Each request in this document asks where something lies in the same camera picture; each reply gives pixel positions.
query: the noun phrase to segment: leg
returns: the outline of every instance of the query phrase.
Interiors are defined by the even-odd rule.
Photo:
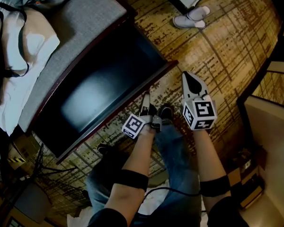
[[[155,140],[169,173],[170,187],[189,194],[199,193],[197,164],[190,157],[181,133],[170,121],[164,121],[162,132]],[[164,219],[168,223],[181,223],[181,226],[199,226],[201,196],[188,197],[170,191],[151,218],[153,221]]]
[[[86,182],[93,214],[104,208],[114,185],[114,177],[127,158],[126,153],[111,149],[90,172]]]

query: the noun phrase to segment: bag strap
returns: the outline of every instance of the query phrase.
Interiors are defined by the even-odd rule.
[[[23,24],[23,26],[22,26],[22,28],[20,29],[20,32],[19,32],[18,48],[19,48],[19,52],[20,52],[21,57],[25,61],[25,59],[24,59],[24,49],[23,49],[23,28],[24,28],[25,23],[27,22],[27,14],[23,10],[14,8],[14,7],[12,7],[10,5],[7,5],[5,3],[2,3],[2,2],[0,2],[0,8],[5,9],[5,10],[7,10],[9,12],[19,12],[19,13],[22,14],[22,16],[24,18],[24,24]],[[4,19],[4,15],[0,11],[0,20],[1,20],[0,38],[2,37],[3,19]],[[26,62],[26,64],[27,64],[27,70],[24,73],[24,75],[22,75],[22,76],[18,75],[17,73],[13,72],[12,70],[5,70],[4,77],[6,77],[6,78],[18,78],[18,77],[25,76],[28,73],[28,70],[29,70],[29,65],[28,65],[27,62]]]

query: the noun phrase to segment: person's left arm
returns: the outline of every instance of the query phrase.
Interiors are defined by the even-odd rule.
[[[122,169],[148,176],[154,136],[155,130],[149,125],[145,125],[138,137],[133,152]],[[143,189],[115,183],[105,208],[121,213],[129,226],[143,201],[144,194],[145,191]]]

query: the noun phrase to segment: slipper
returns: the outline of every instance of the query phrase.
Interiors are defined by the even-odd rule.
[[[183,15],[174,17],[173,22],[177,28],[205,28],[203,20],[196,22]]]
[[[210,9],[207,6],[197,7],[186,14],[186,16],[193,21],[201,21],[210,14]]]

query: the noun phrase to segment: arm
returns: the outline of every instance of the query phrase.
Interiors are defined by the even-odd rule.
[[[198,169],[201,182],[207,182],[218,179],[226,175],[218,154],[213,146],[213,143],[205,130],[194,131],[195,147],[198,158]],[[204,205],[207,213],[212,207],[225,197],[231,196],[228,191],[217,197],[204,197]]]
[[[122,169],[131,170],[148,176],[151,161],[151,147],[155,130],[145,125],[138,141]],[[121,184],[114,184],[105,208],[121,213],[129,226],[138,211],[143,198],[144,190]]]

